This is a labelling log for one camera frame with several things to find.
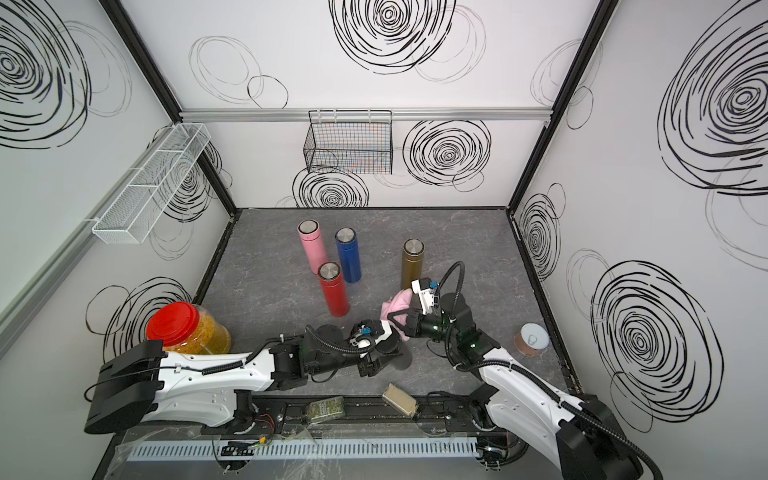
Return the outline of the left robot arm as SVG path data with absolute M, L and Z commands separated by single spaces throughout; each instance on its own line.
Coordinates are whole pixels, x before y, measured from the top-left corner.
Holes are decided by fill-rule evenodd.
M 84 431 L 111 434 L 158 421 L 228 426 L 255 415 L 254 393 L 291 390 L 345 368 L 367 378 L 410 364 L 400 334 L 381 320 L 361 321 L 349 335 L 331 324 L 308 326 L 240 354 L 182 354 L 146 340 L 101 366 L 84 393 L 90 399 Z

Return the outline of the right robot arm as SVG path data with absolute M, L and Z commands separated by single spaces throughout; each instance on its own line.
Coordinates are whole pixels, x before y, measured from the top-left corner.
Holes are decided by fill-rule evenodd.
M 443 294 L 428 278 L 410 286 L 407 311 L 392 319 L 411 338 L 442 343 L 452 367 L 481 380 L 481 417 L 535 449 L 565 479 L 638 479 L 640 456 L 597 400 L 570 395 L 524 367 L 477 328 L 462 294 Z

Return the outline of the red thermos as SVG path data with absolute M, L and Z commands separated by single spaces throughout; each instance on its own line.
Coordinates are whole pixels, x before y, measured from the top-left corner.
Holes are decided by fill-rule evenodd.
M 323 263 L 318 269 L 317 277 L 330 314 L 337 318 L 347 315 L 350 304 L 340 265 L 331 261 Z

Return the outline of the black thermos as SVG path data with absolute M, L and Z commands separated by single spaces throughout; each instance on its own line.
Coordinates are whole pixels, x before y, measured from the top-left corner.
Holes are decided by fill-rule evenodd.
M 406 370 L 411 366 L 412 354 L 398 334 L 393 334 L 384 340 L 379 347 L 385 366 L 391 366 L 398 371 Z

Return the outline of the pink thermos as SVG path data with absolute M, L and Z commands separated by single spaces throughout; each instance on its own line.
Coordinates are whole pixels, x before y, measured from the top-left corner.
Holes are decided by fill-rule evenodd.
M 304 248 L 310 269 L 316 275 L 321 266 L 329 261 L 319 223 L 306 219 L 299 223 L 297 232 Z

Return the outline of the gold thermos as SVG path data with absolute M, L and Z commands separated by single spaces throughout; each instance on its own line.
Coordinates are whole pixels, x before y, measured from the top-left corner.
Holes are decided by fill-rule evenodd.
M 400 288 L 410 289 L 414 280 L 422 276 L 425 245 L 418 238 L 407 239 L 402 247 Z

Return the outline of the pink microfiber cloth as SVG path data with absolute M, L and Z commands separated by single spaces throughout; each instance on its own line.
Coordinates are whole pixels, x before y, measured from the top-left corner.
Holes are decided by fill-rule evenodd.
M 409 340 L 409 337 L 403 332 L 403 328 L 407 323 L 412 299 L 413 292 L 411 289 L 401 290 L 389 301 L 385 301 L 380 311 L 380 320 L 388 324 L 405 342 Z

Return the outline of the blue thermos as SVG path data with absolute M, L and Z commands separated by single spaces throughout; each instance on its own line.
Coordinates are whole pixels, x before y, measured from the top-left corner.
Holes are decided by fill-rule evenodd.
M 345 281 L 359 282 L 362 278 L 362 266 L 355 230 L 350 227 L 340 228 L 335 234 L 335 242 Z

